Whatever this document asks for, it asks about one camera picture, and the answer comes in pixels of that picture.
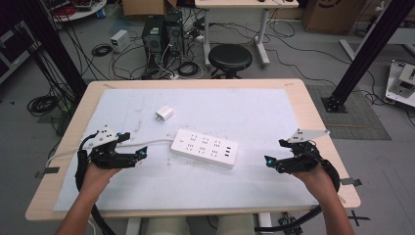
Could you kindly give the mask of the black round stool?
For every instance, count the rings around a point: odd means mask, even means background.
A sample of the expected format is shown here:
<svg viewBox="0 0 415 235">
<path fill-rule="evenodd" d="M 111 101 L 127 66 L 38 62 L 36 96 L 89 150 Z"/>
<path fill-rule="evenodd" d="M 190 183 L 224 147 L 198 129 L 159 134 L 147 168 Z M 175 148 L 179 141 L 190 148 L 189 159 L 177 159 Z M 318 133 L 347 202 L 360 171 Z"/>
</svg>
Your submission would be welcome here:
<svg viewBox="0 0 415 235">
<path fill-rule="evenodd" d="M 237 72 L 247 69 L 253 62 L 253 56 L 243 46 L 221 44 L 210 50 L 208 61 L 214 67 L 214 71 L 210 74 L 212 78 L 219 79 L 224 76 L 228 79 L 241 79 Z"/>
</svg>

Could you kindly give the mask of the person's right hand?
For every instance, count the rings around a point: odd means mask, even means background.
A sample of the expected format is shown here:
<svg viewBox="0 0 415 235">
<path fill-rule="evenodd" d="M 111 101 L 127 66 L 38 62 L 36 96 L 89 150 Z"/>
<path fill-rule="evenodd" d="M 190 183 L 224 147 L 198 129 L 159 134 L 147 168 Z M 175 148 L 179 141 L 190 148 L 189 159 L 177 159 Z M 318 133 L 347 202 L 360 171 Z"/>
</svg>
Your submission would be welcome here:
<svg viewBox="0 0 415 235">
<path fill-rule="evenodd" d="M 334 191 L 332 180 L 321 164 L 310 171 L 295 172 L 294 177 L 298 178 L 317 200 Z"/>
</svg>

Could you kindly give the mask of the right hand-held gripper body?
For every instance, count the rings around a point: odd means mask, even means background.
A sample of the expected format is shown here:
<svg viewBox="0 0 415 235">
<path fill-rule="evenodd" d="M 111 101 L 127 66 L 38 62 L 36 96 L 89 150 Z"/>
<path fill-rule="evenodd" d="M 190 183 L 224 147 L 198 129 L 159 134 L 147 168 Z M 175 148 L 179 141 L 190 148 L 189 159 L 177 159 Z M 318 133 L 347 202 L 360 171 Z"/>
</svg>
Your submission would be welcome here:
<svg viewBox="0 0 415 235">
<path fill-rule="evenodd" d="M 294 156 L 292 158 L 277 160 L 277 167 L 275 169 L 279 173 L 293 173 L 310 171 L 318 164 L 328 166 L 329 162 L 321 157 L 320 152 L 313 140 L 329 134 L 330 131 L 327 129 L 296 130 L 295 133 L 287 139 L 289 143 L 293 144 L 293 147 L 289 149 Z"/>
</svg>

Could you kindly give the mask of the black computer tower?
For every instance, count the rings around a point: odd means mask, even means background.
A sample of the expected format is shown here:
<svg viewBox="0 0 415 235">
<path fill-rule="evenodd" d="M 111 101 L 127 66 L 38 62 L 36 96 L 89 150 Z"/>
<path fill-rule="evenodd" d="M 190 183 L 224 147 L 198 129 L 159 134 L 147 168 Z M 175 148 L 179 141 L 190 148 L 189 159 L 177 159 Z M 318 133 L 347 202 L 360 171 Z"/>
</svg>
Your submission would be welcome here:
<svg viewBox="0 0 415 235">
<path fill-rule="evenodd" d="M 161 64 L 161 56 L 165 49 L 163 23 L 163 16 L 148 16 L 142 31 L 145 52 L 151 68 L 156 68 Z"/>
<path fill-rule="evenodd" d="M 170 54 L 172 57 L 180 57 L 184 53 L 182 12 L 169 12 L 164 19 L 164 25 L 171 45 Z"/>
</svg>

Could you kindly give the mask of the white-legged wooden desk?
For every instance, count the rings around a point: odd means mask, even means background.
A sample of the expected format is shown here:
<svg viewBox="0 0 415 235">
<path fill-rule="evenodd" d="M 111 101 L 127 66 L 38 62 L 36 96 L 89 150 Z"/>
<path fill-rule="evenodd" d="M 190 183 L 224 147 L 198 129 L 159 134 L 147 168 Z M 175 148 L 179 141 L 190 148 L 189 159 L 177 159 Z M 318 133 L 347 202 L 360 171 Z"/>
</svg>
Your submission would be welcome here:
<svg viewBox="0 0 415 235">
<path fill-rule="evenodd" d="M 209 24 L 210 12 L 224 12 L 226 15 L 237 15 L 238 12 L 245 11 L 250 16 L 254 11 L 260 12 L 260 30 L 254 37 L 254 45 L 260 56 L 261 65 L 266 67 L 270 64 L 268 55 L 263 45 L 264 33 L 271 10 L 294 9 L 299 5 L 297 0 L 195 0 L 195 6 L 204 10 L 205 17 L 205 36 L 204 54 L 207 67 L 211 67 L 208 59 L 210 52 Z"/>
</svg>

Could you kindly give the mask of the grey floor mat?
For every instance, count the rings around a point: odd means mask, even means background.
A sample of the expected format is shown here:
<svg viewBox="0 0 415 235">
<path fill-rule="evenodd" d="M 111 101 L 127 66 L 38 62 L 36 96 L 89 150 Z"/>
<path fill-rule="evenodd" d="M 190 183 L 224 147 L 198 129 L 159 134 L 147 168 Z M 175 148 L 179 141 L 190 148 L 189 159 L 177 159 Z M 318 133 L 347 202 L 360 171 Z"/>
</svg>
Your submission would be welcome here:
<svg viewBox="0 0 415 235">
<path fill-rule="evenodd" d="M 387 140 L 391 138 L 367 99 L 360 92 L 352 92 L 345 103 L 345 110 L 329 113 L 323 98 L 331 95 L 334 88 L 328 85 L 307 85 L 309 95 L 333 139 Z"/>
</svg>

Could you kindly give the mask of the person's left hand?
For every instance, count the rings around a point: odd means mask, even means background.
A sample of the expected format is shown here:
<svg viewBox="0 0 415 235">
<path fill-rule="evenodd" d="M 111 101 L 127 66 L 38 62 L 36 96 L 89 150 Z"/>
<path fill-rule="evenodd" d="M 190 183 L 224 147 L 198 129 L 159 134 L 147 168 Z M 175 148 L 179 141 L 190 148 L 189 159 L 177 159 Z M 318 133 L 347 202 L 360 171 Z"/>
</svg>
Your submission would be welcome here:
<svg viewBox="0 0 415 235">
<path fill-rule="evenodd" d="M 89 196 L 99 196 L 118 172 L 120 172 L 119 168 L 105 169 L 93 163 L 89 164 L 80 192 Z"/>
</svg>

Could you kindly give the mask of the large cardboard box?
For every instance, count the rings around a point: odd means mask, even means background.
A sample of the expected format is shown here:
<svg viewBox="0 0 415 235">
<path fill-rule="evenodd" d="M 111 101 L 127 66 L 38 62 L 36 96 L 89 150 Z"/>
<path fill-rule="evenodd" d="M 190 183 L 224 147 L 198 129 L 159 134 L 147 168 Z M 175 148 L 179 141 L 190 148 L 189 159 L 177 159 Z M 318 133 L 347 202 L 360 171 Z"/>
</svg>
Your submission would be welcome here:
<svg viewBox="0 0 415 235">
<path fill-rule="evenodd" d="M 348 34 L 367 0 L 308 0 L 301 22 L 312 33 Z"/>
</svg>

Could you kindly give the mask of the white device on floor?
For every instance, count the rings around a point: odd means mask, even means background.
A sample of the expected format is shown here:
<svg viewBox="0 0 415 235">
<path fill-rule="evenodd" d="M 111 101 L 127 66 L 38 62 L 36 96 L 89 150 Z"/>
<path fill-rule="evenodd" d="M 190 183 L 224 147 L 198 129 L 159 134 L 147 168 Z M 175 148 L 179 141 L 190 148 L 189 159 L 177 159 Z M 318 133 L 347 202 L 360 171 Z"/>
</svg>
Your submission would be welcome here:
<svg viewBox="0 0 415 235">
<path fill-rule="evenodd" d="M 401 60 L 391 62 L 386 100 L 415 108 L 415 65 Z"/>
</svg>

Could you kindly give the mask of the white power supply box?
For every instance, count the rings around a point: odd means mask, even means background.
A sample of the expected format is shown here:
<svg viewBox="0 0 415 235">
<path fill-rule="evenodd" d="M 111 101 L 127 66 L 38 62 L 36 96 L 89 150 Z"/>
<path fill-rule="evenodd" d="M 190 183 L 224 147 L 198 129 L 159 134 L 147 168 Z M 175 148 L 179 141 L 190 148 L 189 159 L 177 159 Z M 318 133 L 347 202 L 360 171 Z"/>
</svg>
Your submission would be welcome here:
<svg viewBox="0 0 415 235">
<path fill-rule="evenodd" d="M 127 30 L 121 29 L 111 37 L 113 49 L 116 53 L 122 53 L 130 44 L 130 38 Z"/>
</svg>

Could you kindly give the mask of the white charger adapter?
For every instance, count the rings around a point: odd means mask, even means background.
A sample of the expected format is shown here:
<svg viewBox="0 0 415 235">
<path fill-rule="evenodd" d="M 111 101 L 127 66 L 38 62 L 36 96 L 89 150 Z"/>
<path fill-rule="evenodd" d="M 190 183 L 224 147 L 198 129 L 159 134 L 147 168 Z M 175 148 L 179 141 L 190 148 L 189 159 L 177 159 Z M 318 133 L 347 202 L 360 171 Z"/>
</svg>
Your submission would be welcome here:
<svg viewBox="0 0 415 235">
<path fill-rule="evenodd" d="M 168 105 L 163 105 L 156 111 L 156 119 L 166 121 L 173 115 L 173 109 Z"/>
</svg>

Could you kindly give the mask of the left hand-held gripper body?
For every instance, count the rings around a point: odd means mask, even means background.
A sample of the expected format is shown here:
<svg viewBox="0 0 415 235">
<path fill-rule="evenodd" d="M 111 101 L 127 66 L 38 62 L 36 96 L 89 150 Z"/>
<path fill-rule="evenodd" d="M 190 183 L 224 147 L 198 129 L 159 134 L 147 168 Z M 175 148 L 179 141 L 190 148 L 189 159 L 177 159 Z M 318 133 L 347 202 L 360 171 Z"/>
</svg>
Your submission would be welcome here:
<svg viewBox="0 0 415 235">
<path fill-rule="evenodd" d="M 87 155 L 90 160 L 99 168 L 130 168 L 137 164 L 133 160 L 134 154 L 122 154 L 115 150 L 117 146 L 117 134 L 107 125 L 85 137 L 81 142 L 81 147 L 88 144 L 91 152 Z"/>
</svg>

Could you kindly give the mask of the round white table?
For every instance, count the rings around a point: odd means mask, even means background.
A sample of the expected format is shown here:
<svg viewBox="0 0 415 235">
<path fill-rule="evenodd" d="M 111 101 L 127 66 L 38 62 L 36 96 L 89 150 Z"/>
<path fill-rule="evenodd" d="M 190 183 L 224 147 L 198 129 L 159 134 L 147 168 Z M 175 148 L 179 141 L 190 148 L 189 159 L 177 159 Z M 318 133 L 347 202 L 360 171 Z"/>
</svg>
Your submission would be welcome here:
<svg viewBox="0 0 415 235">
<path fill-rule="evenodd" d="M 107 0 L 41 0 L 56 23 L 82 19 L 103 10 Z"/>
</svg>

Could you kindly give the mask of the white power strip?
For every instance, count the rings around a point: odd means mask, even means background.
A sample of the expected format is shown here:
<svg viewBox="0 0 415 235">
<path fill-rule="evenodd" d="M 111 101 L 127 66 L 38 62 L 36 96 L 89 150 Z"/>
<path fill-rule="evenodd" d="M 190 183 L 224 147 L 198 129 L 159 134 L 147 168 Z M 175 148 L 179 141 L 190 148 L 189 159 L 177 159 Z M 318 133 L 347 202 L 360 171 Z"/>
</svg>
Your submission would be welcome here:
<svg viewBox="0 0 415 235">
<path fill-rule="evenodd" d="M 202 133 L 179 129 L 172 144 L 173 154 L 207 164 L 233 168 L 238 144 Z"/>
</svg>

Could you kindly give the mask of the black metal stand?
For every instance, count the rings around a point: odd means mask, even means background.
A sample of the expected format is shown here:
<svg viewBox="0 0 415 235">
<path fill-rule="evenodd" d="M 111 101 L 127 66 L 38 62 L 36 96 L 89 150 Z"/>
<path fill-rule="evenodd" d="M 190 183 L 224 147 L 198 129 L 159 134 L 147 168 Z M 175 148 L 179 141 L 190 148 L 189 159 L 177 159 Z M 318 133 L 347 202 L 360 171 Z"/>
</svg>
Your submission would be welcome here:
<svg viewBox="0 0 415 235">
<path fill-rule="evenodd" d="M 45 47 L 52 61 L 61 72 L 76 99 L 80 99 L 87 85 L 69 56 L 59 33 L 53 28 L 40 0 L 16 0 L 29 29 Z"/>
<path fill-rule="evenodd" d="M 415 44 L 415 28 L 403 27 L 414 8 L 415 0 L 391 0 L 362 40 L 351 65 L 333 93 L 321 98 L 327 113 L 346 112 L 348 96 L 388 43 Z"/>
</svg>

